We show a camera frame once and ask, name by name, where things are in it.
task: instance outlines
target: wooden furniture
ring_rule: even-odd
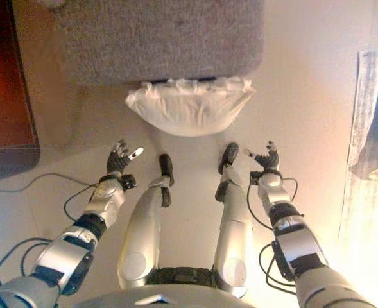
[[[30,169],[39,157],[12,3],[0,0],[0,178]]]

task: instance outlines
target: robot forearm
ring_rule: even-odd
[[[108,175],[101,178],[85,212],[39,255],[31,275],[18,277],[0,287],[0,307],[53,307],[60,294],[71,295],[81,286],[93,261],[101,236],[117,219],[125,190],[135,187],[123,169],[142,153],[125,156],[125,143],[110,153]]]
[[[274,144],[269,156],[255,156],[264,168],[258,175],[259,197],[273,227],[275,259],[282,276],[295,281],[301,307],[374,307],[328,266],[318,241],[283,188]]]

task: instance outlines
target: wire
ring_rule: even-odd
[[[63,211],[65,212],[66,216],[71,220],[71,221],[76,221],[68,212],[67,212],[67,204],[69,204],[69,202],[79,196],[83,191],[86,191],[87,189],[91,188],[91,187],[94,187],[95,185],[97,185],[97,183],[94,183],[94,184],[91,184],[89,186],[87,186],[86,188],[83,188],[81,191],[77,192],[76,194],[74,194],[73,196],[71,196],[69,199],[67,199],[65,201],[65,204],[63,205]]]
[[[257,216],[253,213],[252,211],[252,208],[250,206],[250,188],[252,187],[252,177],[249,178],[249,182],[248,182],[248,188],[247,188],[247,207],[248,207],[248,210],[250,211],[250,214],[253,216],[253,218],[256,220],[256,222],[258,222],[260,225],[262,225],[264,228],[267,228],[268,230],[271,230],[273,231],[273,229],[271,227],[269,227],[268,225],[266,225],[265,223],[263,223],[259,218],[257,218]]]
[[[266,246],[264,246],[261,250],[260,250],[260,253],[259,253],[259,266],[260,266],[260,269],[262,270],[262,272],[267,275],[267,271],[263,268],[263,265],[261,264],[261,255],[262,253],[271,246],[271,243],[267,244]],[[273,277],[271,277],[270,275],[268,276],[268,278],[272,279],[272,281],[282,285],[282,286],[285,286],[285,287],[295,287],[296,285],[295,284],[287,284],[285,282],[281,282],[281,281],[278,281],[277,279],[274,279]]]
[[[22,259],[21,259],[21,274],[22,276],[26,276],[25,272],[24,272],[24,261],[26,260],[26,257],[28,256],[28,254],[32,251],[32,249],[38,247],[38,246],[47,246],[49,243],[37,243],[37,244],[34,244],[32,246],[30,246],[23,254],[22,256]]]
[[[31,237],[29,239],[25,239],[19,243],[17,243],[15,246],[13,246],[6,255],[4,255],[4,257],[0,260],[0,268],[2,266],[2,264],[10,257],[10,255],[16,250],[18,249],[18,247],[22,246],[23,244],[27,243],[27,242],[31,242],[31,241],[44,241],[44,242],[48,242],[50,243],[52,240],[50,239],[44,239],[43,237]]]
[[[43,175],[38,175],[36,176],[32,181],[29,182],[28,185],[22,187],[22,188],[19,188],[19,189],[0,189],[0,193],[19,193],[21,191],[24,191],[25,189],[27,189],[30,185],[32,185],[33,183],[35,183],[39,178],[43,178],[45,176],[51,176],[51,175],[54,175],[54,176],[59,176],[60,178],[65,178],[66,180],[70,180],[70,181],[74,181],[80,185],[84,185],[84,186],[88,186],[90,185],[89,183],[85,183],[81,180],[77,180],[75,178],[71,178],[70,176],[67,176],[67,175],[61,175],[60,173],[55,173],[55,172],[50,172],[50,173],[44,173]]]
[[[282,291],[282,292],[285,292],[285,293],[288,293],[288,294],[291,294],[291,295],[296,295],[296,293],[293,292],[293,291],[289,291],[289,290],[283,289],[281,287],[277,287],[274,284],[270,284],[269,283],[268,279],[270,278],[270,270],[271,270],[271,267],[273,266],[273,263],[274,263],[274,257],[271,259],[270,265],[268,266],[268,269],[267,269],[267,273],[266,273],[266,283],[267,283],[267,285],[269,285],[270,287],[272,287],[272,288],[274,288],[276,290],[279,290],[279,291]]]
[[[294,195],[291,198],[291,201],[294,201],[294,198],[296,198],[297,191],[298,191],[298,181],[295,178],[283,178],[283,181],[287,181],[287,180],[292,180],[292,181],[294,181],[294,183],[296,183],[296,188],[294,190]]]

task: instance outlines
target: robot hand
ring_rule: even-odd
[[[128,152],[129,150],[126,148],[124,140],[120,140],[114,145],[107,158],[106,167],[108,174],[123,173],[125,167],[143,152],[143,148],[137,148],[129,156],[127,155]]]

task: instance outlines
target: tiled floor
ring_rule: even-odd
[[[49,34],[50,16],[33,0],[16,3],[15,11],[42,156],[35,169],[0,181],[0,187],[21,187],[47,172],[92,183],[103,175],[108,151],[119,138],[125,138],[131,148],[145,149],[128,168],[138,188],[127,192],[119,219],[100,242],[84,286],[76,295],[62,298],[62,307],[119,288],[116,264],[128,218],[148,182],[159,174],[157,157],[163,152],[173,159],[176,184],[172,206],[162,213],[161,266],[212,265],[222,213],[214,200],[219,156],[229,141],[264,151],[269,139],[277,143],[283,173],[299,180],[296,204],[333,260],[357,51],[378,48],[377,0],[267,1],[264,60],[250,75],[256,95],[225,132],[191,139],[162,133],[129,110],[123,100],[134,85],[82,88],[65,84]],[[257,169],[245,155],[239,156],[235,167],[244,181],[250,170]],[[57,236],[70,223],[63,202],[81,188],[50,176],[24,192],[0,193],[0,257],[26,237]],[[256,193],[252,204],[256,214],[264,216]],[[88,197],[85,193],[74,200],[70,207],[74,216],[82,212]],[[260,227],[255,228],[255,235],[258,248],[272,238]],[[3,280],[18,275],[18,261],[17,255],[5,266]],[[297,307],[293,297],[266,287],[259,271],[245,300],[259,307]]]

